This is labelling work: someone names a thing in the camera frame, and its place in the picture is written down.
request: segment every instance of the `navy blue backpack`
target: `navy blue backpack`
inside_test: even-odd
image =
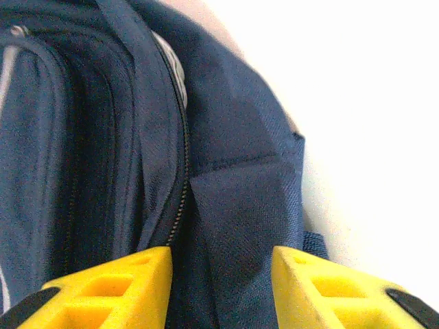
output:
[[[277,328],[272,248],[304,231],[304,140],[262,79],[149,1],[0,1],[3,306],[170,245],[168,328]]]

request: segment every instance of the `white background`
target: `white background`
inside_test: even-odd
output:
[[[166,0],[266,79],[307,139],[331,260],[439,309],[439,1]]]

